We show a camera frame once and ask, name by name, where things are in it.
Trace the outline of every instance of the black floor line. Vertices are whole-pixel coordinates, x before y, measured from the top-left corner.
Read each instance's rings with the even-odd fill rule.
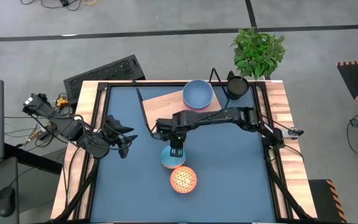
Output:
[[[251,27],[257,27],[254,10],[252,8],[251,0],[246,0],[249,22],[251,23]]]
[[[258,28],[259,32],[293,32],[293,31],[322,31],[322,30],[350,30],[358,29],[358,25],[340,26],[304,26],[304,27],[266,27]]]
[[[235,34],[238,32],[239,29],[248,29],[248,28],[247,27],[237,27],[237,28],[216,28],[216,29],[187,29],[187,30],[121,32],[121,33],[105,33],[105,34],[0,37],[0,42],[33,41],[33,40],[75,40],[75,39],[95,39],[95,38],[113,38],[113,37],[153,37],[153,36],[163,36],[163,35],[191,35],[191,34]],[[259,32],[293,32],[293,31],[349,30],[349,29],[358,29],[358,25],[308,26],[308,27],[267,27],[267,28],[258,28],[257,30]]]
[[[112,38],[112,37],[152,37],[152,36],[161,36],[161,35],[189,35],[189,34],[233,34],[233,33],[237,33],[239,29],[248,29],[248,28],[238,27],[238,28],[217,28],[217,29],[187,29],[187,30],[162,30],[162,31],[144,31],[144,32],[121,32],[121,33],[105,33],[105,34],[0,37],[0,42],[30,41],[30,40],[73,40],[73,39],[93,39],[93,38]]]

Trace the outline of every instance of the wooden board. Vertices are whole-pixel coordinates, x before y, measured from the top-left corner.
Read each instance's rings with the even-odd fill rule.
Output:
[[[138,83],[147,83],[147,82],[162,82],[169,83],[173,80],[142,80],[137,81]],[[176,82],[188,82],[189,80],[175,80]],[[130,80],[119,80],[119,81],[110,81],[111,83],[131,83]],[[258,81],[265,82],[267,86],[267,94],[270,101],[270,110],[272,111],[273,118],[284,124],[285,126],[292,127],[292,117],[290,107],[288,105],[287,96],[284,90],[284,85],[282,81]],[[84,119],[87,123],[91,122],[92,111],[94,107],[94,101],[96,98],[96,90],[98,87],[98,81],[85,81],[83,82],[83,86],[81,89],[80,98],[77,106],[77,114],[81,114],[84,116]],[[105,94],[101,97],[101,102],[104,102]],[[101,121],[101,113],[103,111],[103,103],[99,104],[98,117],[97,117],[97,126],[99,126]],[[286,141],[286,144],[294,147],[297,150],[300,150],[298,141]],[[68,173],[68,166],[70,164],[72,155],[74,154],[76,148],[69,144],[67,147],[67,152],[65,156],[65,170],[66,174]],[[68,189],[68,195],[71,199],[78,190],[78,184],[80,181],[80,174],[82,165],[84,162],[85,151],[80,149],[76,157],[74,158],[72,168],[71,168],[71,176],[70,176],[70,188]],[[296,201],[303,207],[303,209],[311,215],[312,217],[316,217],[316,210],[314,209],[313,199],[311,197],[310,187],[308,184],[305,167],[303,165],[303,161],[301,158],[295,153],[282,149],[281,157],[283,161],[283,168],[285,173],[285,178],[287,180],[287,187],[291,194],[294,196]],[[280,190],[277,189],[277,197],[279,200],[279,207],[282,214],[282,217],[287,217],[285,213],[284,199]],[[88,203],[88,192],[86,192],[83,196],[83,203],[81,204],[80,210],[80,218],[85,217],[85,208]],[[63,173],[60,176],[60,181],[55,197],[55,203],[53,205],[53,210],[51,214],[51,218],[55,218],[61,214],[63,209],[65,208],[65,187],[63,181]]]
[[[285,93],[283,82],[270,81],[265,82],[265,84],[273,120],[279,122],[286,127],[294,127],[290,106],[288,104],[287,94]],[[261,105],[263,105],[264,102],[262,97],[259,97],[259,101]],[[264,106],[262,106],[261,111],[262,114],[266,115],[266,109]],[[298,140],[285,139],[285,144],[300,152]],[[280,150],[280,157],[282,159],[284,176],[288,190],[307,214],[312,217],[317,217],[316,209],[314,208],[313,198],[310,192],[308,178],[306,176],[305,165],[302,161],[302,158],[297,153],[286,147]],[[277,160],[273,161],[272,164],[277,171]],[[282,218],[286,218],[287,213],[285,211],[284,198],[280,189],[277,186],[276,192],[278,196],[281,216]]]
[[[213,93],[213,99],[209,106],[206,108],[196,110],[189,108],[183,102],[183,91],[176,91],[173,93],[169,93],[163,96],[158,96],[155,98],[151,98],[149,100],[143,101],[143,107],[146,113],[147,122],[149,124],[149,128],[153,129],[155,126],[155,122],[157,118],[167,118],[171,119],[172,114],[183,111],[183,110],[193,110],[197,112],[208,112],[208,111],[217,111],[222,109],[219,104],[218,98]]]

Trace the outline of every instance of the gray floor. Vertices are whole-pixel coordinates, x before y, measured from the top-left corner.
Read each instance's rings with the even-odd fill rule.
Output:
[[[58,1],[44,3],[49,6]],[[358,24],[358,1],[252,0],[252,5],[259,27]],[[99,0],[92,6],[82,5],[76,12],[44,9],[39,1],[23,6],[19,0],[0,0],[0,37],[249,26],[242,0]],[[332,179],[348,221],[358,223],[358,156],[346,141],[346,125],[358,113],[358,103],[352,99],[335,66],[336,62],[358,60],[358,30],[282,34],[286,36],[284,45],[288,52],[272,78],[284,80],[295,124],[305,130],[300,144],[308,177]],[[229,48],[234,36],[0,42],[0,79],[6,86],[5,115],[23,115],[21,104],[32,92],[55,98],[64,91],[63,79],[130,54],[136,54],[149,80],[207,78],[212,67],[226,74],[235,69]],[[35,124],[27,119],[6,122],[18,128]],[[9,131],[18,128],[6,127]],[[351,129],[350,139],[358,150],[358,129]],[[6,141],[16,144],[23,139],[6,138]],[[56,191],[57,178],[51,177],[49,181],[50,200]],[[44,221],[51,209],[49,202],[26,211],[22,213],[22,223]],[[36,215],[39,211],[45,217]]]

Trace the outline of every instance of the orange ball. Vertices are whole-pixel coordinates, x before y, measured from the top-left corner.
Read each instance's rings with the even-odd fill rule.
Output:
[[[178,193],[190,193],[196,187],[196,184],[196,173],[189,167],[178,167],[171,174],[171,185]]]

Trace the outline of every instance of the green plant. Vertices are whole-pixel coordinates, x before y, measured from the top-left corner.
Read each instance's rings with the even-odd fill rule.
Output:
[[[231,46],[234,49],[234,63],[241,75],[258,79],[262,75],[269,77],[284,58],[282,46],[284,36],[255,33],[255,28],[239,30]]]

